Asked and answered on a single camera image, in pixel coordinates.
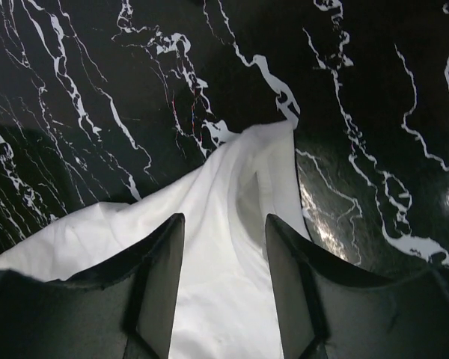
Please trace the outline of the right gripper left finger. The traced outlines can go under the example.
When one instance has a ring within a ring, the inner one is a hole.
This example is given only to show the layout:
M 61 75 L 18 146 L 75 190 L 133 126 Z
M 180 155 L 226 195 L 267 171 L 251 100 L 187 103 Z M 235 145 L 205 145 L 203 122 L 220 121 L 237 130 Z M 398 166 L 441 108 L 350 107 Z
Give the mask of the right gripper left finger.
M 0 270 L 0 358 L 166 358 L 185 218 L 68 280 Z

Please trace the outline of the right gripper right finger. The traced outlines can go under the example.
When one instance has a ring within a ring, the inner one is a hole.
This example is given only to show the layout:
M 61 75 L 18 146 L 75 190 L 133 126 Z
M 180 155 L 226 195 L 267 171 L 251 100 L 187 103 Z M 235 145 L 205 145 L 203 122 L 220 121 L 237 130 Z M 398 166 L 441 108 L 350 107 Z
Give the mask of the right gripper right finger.
M 265 233 L 286 358 L 449 358 L 449 269 L 390 280 L 276 215 L 267 216 Z

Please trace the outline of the white printed t shirt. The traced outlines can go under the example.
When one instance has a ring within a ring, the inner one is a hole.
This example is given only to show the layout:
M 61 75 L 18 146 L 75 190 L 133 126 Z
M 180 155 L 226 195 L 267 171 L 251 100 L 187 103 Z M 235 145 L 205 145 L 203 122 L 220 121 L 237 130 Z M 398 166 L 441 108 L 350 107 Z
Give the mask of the white printed t shirt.
M 281 358 L 266 256 L 268 214 L 302 235 L 293 127 L 253 126 L 206 162 L 137 203 L 100 202 L 53 222 L 0 255 L 0 269 L 65 280 L 185 218 L 172 358 Z

